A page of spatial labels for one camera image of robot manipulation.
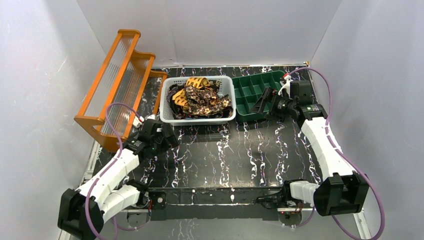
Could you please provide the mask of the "black brown floral tie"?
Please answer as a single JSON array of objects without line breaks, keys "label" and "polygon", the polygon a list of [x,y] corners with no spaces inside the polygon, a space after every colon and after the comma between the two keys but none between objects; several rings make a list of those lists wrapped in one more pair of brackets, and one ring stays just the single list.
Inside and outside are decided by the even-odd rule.
[{"label": "black brown floral tie", "polygon": [[234,113],[231,97],[219,96],[211,87],[174,84],[168,90],[166,101],[176,120],[229,118]]}]

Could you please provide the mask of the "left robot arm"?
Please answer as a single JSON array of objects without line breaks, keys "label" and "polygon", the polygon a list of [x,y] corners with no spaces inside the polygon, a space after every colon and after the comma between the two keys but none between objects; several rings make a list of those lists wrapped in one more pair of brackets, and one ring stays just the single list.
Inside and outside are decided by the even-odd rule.
[{"label": "left robot arm", "polygon": [[100,238],[104,224],[132,205],[153,205],[148,186],[135,179],[120,182],[142,160],[152,159],[179,145],[173,127],[145,119],[141,128],[120,142],[119,150],[95,176],[61,196],[57,226],[80,240]]}]

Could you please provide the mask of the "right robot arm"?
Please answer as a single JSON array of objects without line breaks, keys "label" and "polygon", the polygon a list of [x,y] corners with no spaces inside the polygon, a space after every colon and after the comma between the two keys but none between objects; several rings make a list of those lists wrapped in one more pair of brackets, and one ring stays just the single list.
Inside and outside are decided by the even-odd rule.
[{"label": "right robot arm", "polygon": [[331,145],[327,113],[320,104],[314,104],[304,93],[279,95],[277,90],[266,87],[258,101],[250,109],[262,114],[265,106],[268,119],[284,120],[291,117],[309,141],[321,168],[323,182],[311,183],[303,179],[286,180],[278,193],[257,197],[256,202],[265,208],[278,208],[288,202],[310,204],[321,216],[358,213],[362,210],[369,184],[353,166],[339,154],[339,148]]}]

